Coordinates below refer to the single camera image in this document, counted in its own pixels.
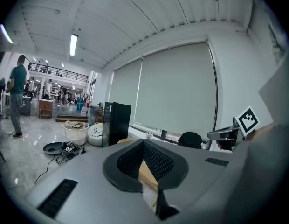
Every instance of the vent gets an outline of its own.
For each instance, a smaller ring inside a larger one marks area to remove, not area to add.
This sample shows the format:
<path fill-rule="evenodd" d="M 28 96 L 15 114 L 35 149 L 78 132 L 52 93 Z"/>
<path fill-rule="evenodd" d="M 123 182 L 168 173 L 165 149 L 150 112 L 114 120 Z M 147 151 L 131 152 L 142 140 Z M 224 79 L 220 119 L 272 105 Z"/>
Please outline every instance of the vent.
<path fill-rule="evenodd" d="M 46 198 L 38 210 L 43 214 L 54 218 L 77 184 L 78 182 L 74 180 L 65 179 L 49 197 Z"/>
<path fill-rule="evenodd" d="M 229 161 L 225 161 L 225 160 L 220 160 L 220 159 L 215 159 L 215 158 L 207 158 L 206 162 L 212 163 L 212 164 L 216 164 L 216 165 L 220 165 L 220 166 L 224 166 L 226 167 L 229 163 Z"/>

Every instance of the mini fridge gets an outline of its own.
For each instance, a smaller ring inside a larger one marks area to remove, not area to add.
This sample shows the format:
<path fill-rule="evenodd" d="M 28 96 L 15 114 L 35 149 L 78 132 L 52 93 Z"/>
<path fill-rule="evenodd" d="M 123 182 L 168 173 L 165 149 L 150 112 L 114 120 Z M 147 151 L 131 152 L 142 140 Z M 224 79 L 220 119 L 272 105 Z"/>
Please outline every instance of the mini fridge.
<path fill-rule="evenodd" d="M 131 105 L 105 102 L 102 147 L 116 144 L 128 137 Z"/>

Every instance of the ceiling light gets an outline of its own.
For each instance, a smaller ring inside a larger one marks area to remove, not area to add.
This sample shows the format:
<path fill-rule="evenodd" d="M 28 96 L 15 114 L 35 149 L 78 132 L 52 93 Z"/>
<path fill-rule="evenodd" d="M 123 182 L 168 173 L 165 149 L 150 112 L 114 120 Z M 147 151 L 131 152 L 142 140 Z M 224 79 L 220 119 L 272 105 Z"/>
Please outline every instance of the ceiling light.
<path fill-rule="evenodd" d="M 9 37 L 8 33 L 6 32 L 6 29 L 4 28 L 3 24 L 0 24 L 0 28 L 3 34 L 5 35 L 6 39 L 8 40 L 8 42 L 13 43 L 12 39 Z"/>
<path fill-rule="evenodd" d="M 78 35 L 72 34 L 70 43 L 70 56 L 75 56 L 75 48 L 77 43 Z"/>

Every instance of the mesh basket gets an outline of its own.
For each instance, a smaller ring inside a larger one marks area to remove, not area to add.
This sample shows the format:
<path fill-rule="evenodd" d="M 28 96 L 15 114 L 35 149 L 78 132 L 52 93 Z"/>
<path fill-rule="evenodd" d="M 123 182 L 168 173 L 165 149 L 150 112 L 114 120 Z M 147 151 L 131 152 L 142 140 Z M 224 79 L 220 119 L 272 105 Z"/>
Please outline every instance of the mesh basket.
<path fill-rule="evenodd" d="M 65 130 L 65 135 L 67 139 L 77 145 L 82 145 L 87 140 L 87 134 L 89 129 L 88 123 L 75 122 L 75 121 L 66 121 L 62 127 Z"/>

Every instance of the wooden cabinet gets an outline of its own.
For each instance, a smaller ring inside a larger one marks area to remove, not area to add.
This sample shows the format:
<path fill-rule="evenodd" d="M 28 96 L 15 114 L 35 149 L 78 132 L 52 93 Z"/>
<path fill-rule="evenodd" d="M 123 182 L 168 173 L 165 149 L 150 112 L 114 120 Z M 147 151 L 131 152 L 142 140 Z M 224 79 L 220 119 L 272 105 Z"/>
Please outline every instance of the wooden cabinet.
<path fill-rule="evenodd" d="M 52 118 L 53 101 L 39 100 L 39 118 Z"/>

